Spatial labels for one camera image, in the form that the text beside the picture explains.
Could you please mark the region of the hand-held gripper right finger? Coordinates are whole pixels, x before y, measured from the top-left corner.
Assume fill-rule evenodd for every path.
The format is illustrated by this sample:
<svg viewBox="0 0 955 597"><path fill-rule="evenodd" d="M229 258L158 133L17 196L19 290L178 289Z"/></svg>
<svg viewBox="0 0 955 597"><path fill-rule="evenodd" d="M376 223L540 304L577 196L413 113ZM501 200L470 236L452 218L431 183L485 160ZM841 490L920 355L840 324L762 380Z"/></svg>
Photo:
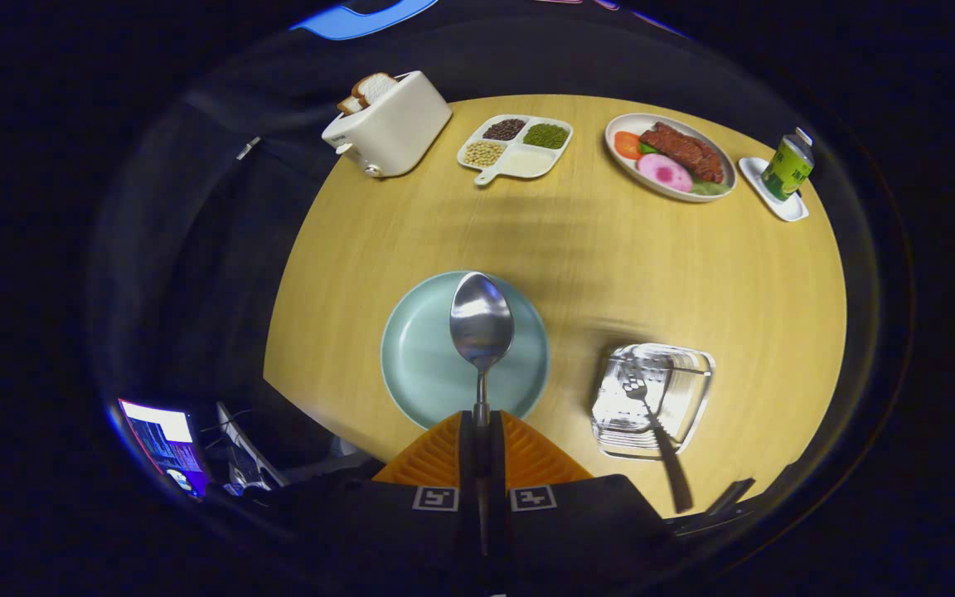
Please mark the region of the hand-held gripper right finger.
<svg viewBox="0 0 955 597"><path fill-rule="evenodd" d="M487 427L487 554L502 575L660 575L680 541L621 473L595 476L514 415Z"/></svg>

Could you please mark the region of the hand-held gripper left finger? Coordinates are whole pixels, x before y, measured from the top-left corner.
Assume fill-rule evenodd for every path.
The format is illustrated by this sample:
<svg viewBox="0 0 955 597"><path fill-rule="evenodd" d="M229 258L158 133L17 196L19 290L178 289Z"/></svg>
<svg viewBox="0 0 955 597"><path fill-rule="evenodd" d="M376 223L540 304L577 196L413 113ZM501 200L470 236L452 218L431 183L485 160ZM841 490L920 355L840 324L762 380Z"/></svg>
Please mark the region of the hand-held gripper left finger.
<svg viewBox="0 0 955 597"><path fill-rule="evenodd" d="M455 413L378 472L278 495L278 555L307 573L469 573L482 565L475 426Z"/></svg>

